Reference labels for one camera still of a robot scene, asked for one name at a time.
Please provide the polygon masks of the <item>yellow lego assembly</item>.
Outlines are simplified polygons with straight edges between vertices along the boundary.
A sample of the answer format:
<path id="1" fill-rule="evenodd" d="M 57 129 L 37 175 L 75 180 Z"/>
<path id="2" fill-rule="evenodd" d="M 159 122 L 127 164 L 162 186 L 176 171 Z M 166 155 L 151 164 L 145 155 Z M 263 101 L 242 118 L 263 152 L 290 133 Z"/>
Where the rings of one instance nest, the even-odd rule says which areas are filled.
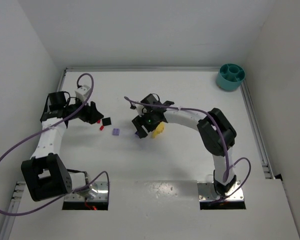
<path id="1" fill-rule="evenodd" d="M 164 122 L 160 122 L 157 127 L 155 128 L 155 130 L 152 132 L 151 137 L 154 139 L 156 138 L 159 134 L 161 134 L 165 129 L 165 123 Z"/>

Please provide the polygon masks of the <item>black square lego plate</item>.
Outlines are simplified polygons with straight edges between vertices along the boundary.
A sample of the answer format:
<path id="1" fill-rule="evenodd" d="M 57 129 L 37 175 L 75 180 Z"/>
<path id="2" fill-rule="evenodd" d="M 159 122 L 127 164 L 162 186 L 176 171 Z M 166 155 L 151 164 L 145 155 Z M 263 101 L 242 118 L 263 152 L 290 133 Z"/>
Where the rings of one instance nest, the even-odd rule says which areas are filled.
<path id="1" fill-rule="evenodd" d="M 112 124 L 112 120 L 111 120 L 110 117 L 105 117 L 105 118 L 103 118 L 103 119 L 101 120 L 101 122 L 102 122 L 102 125 L 103 125 L 104 127 L 110 126 L 110 125 Z"/>

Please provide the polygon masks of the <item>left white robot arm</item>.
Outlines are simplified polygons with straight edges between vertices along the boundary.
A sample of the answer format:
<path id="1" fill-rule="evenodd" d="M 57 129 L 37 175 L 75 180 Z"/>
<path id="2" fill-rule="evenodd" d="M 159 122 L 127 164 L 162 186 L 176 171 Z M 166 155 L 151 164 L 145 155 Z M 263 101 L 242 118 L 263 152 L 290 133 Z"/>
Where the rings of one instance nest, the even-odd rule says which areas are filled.
<path id="1" fill-rule="evenodd" d="M 21 171 L 31 198 L 35 202 L 69 194 L 72 179 L 59 157 L 63 135 L 70 120 L 80 119 L 95 124 L 104 116 L 95 102 L 87 102 L 91 95 L 88 86 L 75 91 L 75 102 L 70 103 L 63 91 L 48 94 L 40 121 L 42 132 L 36 150 L 21 164 Z"/>

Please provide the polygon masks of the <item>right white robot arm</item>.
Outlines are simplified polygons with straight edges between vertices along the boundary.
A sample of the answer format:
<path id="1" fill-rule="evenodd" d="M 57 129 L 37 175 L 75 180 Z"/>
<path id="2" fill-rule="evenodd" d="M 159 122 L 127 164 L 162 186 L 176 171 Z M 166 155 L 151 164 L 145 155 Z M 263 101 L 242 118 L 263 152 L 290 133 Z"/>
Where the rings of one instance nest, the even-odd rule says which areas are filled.
<path id="1" fill-rule="evenodd" d="M 139 102 L 128 97 L 124 99 L 130 102 L 131 109 L 137 110 L 132 123 L 140 139 L 154 133 L 161 123 L 178 124 L 198 131 L 204 147 L 212 154 L 214 190 L 219 196 L 226 196 L 237 180 L 232 169 L 232 147 L 237 132 L 220 109 L 213 108 L 206 112 L 177 107 L 170 100 L 161 102 L 155 93 L 150 93 Z"/>

